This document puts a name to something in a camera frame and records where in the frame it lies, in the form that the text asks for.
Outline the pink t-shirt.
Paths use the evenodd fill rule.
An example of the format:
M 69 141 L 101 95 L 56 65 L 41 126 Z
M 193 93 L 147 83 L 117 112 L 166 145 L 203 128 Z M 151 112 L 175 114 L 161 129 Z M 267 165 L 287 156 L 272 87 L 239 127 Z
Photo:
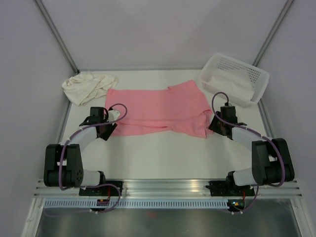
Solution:
M 135 136 L 174 131 L 206 138 L 212 110 L 205 94 L 193 80 L 163 90 L 110 89 L 105 106 L 116 103 L 125 118 L 118 122 L 114 136 Z

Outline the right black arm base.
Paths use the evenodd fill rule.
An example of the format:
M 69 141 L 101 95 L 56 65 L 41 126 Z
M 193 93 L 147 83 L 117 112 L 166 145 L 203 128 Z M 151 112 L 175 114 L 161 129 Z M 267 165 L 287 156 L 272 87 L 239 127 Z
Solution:
M 255 191 L 250 186 L 230 185 L 226 181 L 209 181 L 205 186 L 212 197 L 253 197 Z

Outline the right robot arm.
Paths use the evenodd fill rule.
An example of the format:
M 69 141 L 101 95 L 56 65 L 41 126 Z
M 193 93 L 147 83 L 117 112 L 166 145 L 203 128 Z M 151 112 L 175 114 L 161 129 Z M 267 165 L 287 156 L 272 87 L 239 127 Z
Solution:
M 251 167 L 228 173 L 226 191 L 237 195 L 244 186 L 279 187 L 295 178 L 287 142 L 271 139 L 238 122 L 234 106 L 225 104 L 216 111 L 209 130 L 233 140 L 251 151 Z

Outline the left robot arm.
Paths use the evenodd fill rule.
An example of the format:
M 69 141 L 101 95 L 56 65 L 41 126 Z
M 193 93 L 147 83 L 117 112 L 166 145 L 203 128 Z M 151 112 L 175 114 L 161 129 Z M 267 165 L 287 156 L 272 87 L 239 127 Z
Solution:
M 108 184 L 102 171 L 83 168 L 82 151 L 94 140 L 107 141 L 117 127 L 120 112 L 109 108 L 91 107 L 90 115 L 64 143 L 50 144 L 45 150 L 44 184 L 47 187 L 77 188 L 90 186 L 98 196 L 107 192 Z

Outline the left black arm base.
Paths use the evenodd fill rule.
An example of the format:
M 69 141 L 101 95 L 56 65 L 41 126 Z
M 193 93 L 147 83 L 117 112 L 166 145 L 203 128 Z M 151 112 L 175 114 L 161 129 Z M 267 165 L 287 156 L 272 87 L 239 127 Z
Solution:
M 110 186 L 102 186 L 99 188 L 86 188 L 79 190 L 79 196 L 82 197 L 118 197 L 119 193 L 114 186 L 116 186 L 120 192 L 123 190 L 123 181 L 113 180 L 106 181 L 106 184 L 110 184 Z

